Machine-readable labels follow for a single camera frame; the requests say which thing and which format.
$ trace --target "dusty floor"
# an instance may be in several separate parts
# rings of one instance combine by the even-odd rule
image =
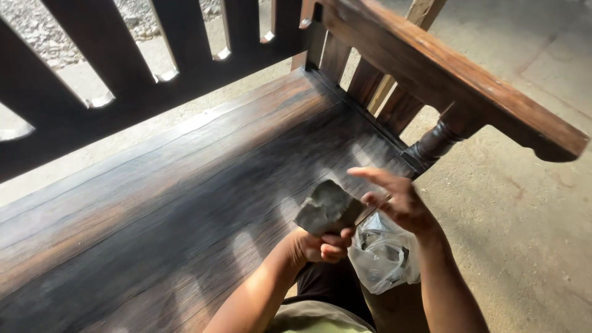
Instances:
[[[384,2],[404,14],[411,1]],[[269,2],[262,6],[268,13]],[[221,50],[221,20],[209,22],[208,32],[213,49]],[[448,0],[430,32],[592,134],[592,13],[586,5],[567,0]],[[172,67],[162,39],[140,48],[155,73]],[[345,81],[356,59],[351,57]],[[288,71],[286,60],[0,184],[0,206]],[[85,98],[106,90],[86,64],[60,75]],[[414,142],[436,119],[435,111],[425,108],[404,139]],[[17,123],[0,113],[0,127]],[[588,147],[573,163],[546,163],[485,128],[457,144],[416,181],[443,225],[492,331],[587,332],[592,326],[591,151]],[[391,319],[405,318],[412,308],[409,300],[416,302],[406,292],[416,294],[417,288],[406,288],[396,301],[383,304]],[[397,327],[405,331],[406,324]]]

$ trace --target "bench seat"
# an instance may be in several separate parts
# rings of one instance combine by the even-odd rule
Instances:
[[[404,148],[293,71],[1,207],[0,330],[199,332],[315,182],[359,197],[349,167],[413,177]]]

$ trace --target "brown wooden armrest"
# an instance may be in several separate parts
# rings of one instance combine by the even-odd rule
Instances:
[[[461,138],[486,124],[543,160],[573,161],[589,137],[374,0],[321,0],[323,23]]]

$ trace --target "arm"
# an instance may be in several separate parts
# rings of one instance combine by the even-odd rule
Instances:
[[[297,228],[281,240],[257,270],[222,304],[204,333],[260,333],[275,316],[306,262],[337,262],[347,255],[355,229],[315,238]]]
[[[411,181],[381,169],[352,168],[348,173],[384,187],[391,194],[388,201],[374,192],[366,193],[362,201],[378,207],[417,237],[423,309],[430,331],[489,332],[477,301],[456,266],[444,231]]]

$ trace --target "clear plastic bag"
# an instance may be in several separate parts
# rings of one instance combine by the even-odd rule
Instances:
[[[348,257],[360,282],[373,294],[420,281],[415,235],[381,212],[358,226]]]

